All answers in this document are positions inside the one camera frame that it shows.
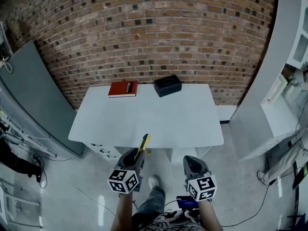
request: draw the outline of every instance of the marker cube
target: marker cube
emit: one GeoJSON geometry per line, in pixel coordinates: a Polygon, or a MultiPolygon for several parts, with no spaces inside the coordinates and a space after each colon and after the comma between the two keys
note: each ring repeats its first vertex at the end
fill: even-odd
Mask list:
{"type": "Polygon", "coordinates": [[[217,184],[213,175],[188,181],[187,191],[197,202],[213,198],[216,190],[217,184]]]}
{"type": "Polygon", "coordinates": [[[113,169],[107,181],[111,190],[117,193],[130,193],[139,183],[134,170],[123,169],[113,169]]]}

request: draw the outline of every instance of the black box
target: black box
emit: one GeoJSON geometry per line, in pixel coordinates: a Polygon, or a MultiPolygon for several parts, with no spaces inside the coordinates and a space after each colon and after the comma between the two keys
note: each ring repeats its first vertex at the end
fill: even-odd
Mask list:
{"type": "Polygon", "coordinates": [[[182,82],[176,75],[171,75],[162,79],[155,80],[154,88],[158,96],[161,98],[182,90],[182,82]]]}

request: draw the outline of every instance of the black pants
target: black pants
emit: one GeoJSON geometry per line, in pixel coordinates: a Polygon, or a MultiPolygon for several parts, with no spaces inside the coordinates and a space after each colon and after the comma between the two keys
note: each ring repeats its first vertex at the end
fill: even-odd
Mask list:
{"type": "Polygon", "coordinates": [[[0,162],[18,173],[36,176],[41,174],[39,166],[16,156],[3,140],[0,140],[0,162]]]}

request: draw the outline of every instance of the brick wall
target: brick wall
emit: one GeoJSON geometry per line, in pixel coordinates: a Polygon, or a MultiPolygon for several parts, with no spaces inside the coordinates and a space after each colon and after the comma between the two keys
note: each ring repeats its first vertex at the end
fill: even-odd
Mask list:
{"type": "Polygon", "coordinates": [[[176,74],[238,104],[267,42],[274,0],[1,0],[12,45],[30,39],[70,103],[88,87],[176,74]]]}

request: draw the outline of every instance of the yellow tool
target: yellow tool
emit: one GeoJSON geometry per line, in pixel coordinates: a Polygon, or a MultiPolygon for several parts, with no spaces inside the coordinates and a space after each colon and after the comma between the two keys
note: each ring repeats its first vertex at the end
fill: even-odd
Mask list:
{"type": "Polygon", "coordinates": [[[140,144],[140,146],[139,146],[139,148],[138,148],[137,154],[136,154],[136,156],[135,156],[135,161],[138,159],[139,154],[141,153],[141,151],[145,151],[146,145],[148,144],[148,142],[150,141],[150,139],[151,139],[151,135],[148,134],[148,133],[146,133],[146,134],[144,135],[144,137],[142,138],[142,142],[141,142],[141,144],[140,144]]]}

